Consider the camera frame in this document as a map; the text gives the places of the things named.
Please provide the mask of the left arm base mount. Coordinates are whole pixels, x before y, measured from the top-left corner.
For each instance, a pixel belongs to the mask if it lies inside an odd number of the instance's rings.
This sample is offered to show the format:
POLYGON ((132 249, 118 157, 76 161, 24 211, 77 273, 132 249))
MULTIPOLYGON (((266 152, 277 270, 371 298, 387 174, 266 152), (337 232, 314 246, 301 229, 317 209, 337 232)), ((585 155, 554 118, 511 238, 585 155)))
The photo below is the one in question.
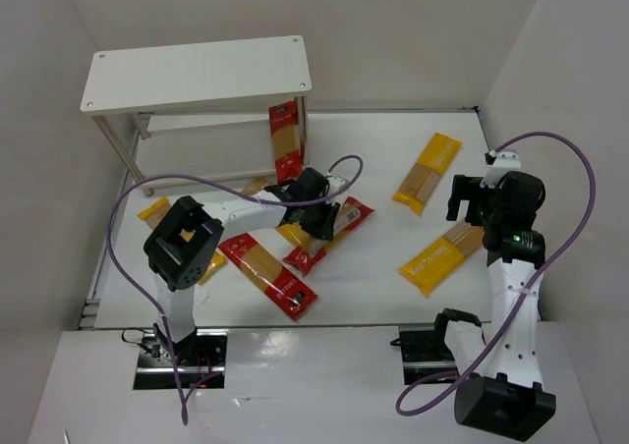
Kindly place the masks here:
MULTIPOLYGON (((127 328, 121 332, 123 343, 139 350, 134 389, 175 389, 170 355, 155 335, 141 328, 127 328)), ((228 331, 200 329, 192 349, 178 358, 178 370, 184 389, 198 384, 201 389, 222 389, 225 380, 228 331)))

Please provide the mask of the red pasta bag label side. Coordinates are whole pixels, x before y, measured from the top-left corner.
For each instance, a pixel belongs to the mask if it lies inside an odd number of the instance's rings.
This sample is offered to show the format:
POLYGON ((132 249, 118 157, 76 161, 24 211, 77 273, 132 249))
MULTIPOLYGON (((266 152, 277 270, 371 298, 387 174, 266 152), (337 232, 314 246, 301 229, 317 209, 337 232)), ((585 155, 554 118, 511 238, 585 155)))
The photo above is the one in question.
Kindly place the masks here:
POLYGON ((324 241, 308 238, 299 246, 293 248, 283 261, 297 269, 303 276, 307 276, 313 268, 338 244, 355 231, 373 214, 373 209, 360 202, 357 198, 348 196, 341 205, 333 225, 333 239, 324 241))

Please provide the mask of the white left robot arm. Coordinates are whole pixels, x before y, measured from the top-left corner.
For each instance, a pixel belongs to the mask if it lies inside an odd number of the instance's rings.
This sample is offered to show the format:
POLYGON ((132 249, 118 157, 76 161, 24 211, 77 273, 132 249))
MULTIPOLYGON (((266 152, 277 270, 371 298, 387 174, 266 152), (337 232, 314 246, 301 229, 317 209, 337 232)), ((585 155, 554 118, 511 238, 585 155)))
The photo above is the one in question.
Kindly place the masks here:
POLYGON ((330 241, 340 203, 314 201, 335 196, 348 184, 340 176, 324 176, 308 167, 295 180, 230 201, 204 206, 189 195, 177 199, 143 245, 161 307, 153 328, 163 348, 177 359, 192 349, 197 337, 195 285, 221 243, 293 223, 316 239, 330 241))

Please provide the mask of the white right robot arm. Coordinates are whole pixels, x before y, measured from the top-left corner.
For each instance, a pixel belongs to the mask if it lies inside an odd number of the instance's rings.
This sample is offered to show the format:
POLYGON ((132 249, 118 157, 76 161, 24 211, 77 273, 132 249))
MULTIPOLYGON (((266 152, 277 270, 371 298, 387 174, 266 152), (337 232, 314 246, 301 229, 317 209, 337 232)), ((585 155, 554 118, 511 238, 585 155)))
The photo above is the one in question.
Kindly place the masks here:
POLYGON ((536 343, 545 241, 533 223, 544 198, 543 182, 518 171, 490 183, 454 177, 446 217, 454 220, 466 202, 466 222, 484 231, 492 332, 487 338, 475 315, 453 308, 435 320, 462 376, 455 392, 456 422, 520 442, 540 430, 556 409, 555 396, 543 389, 536 343))

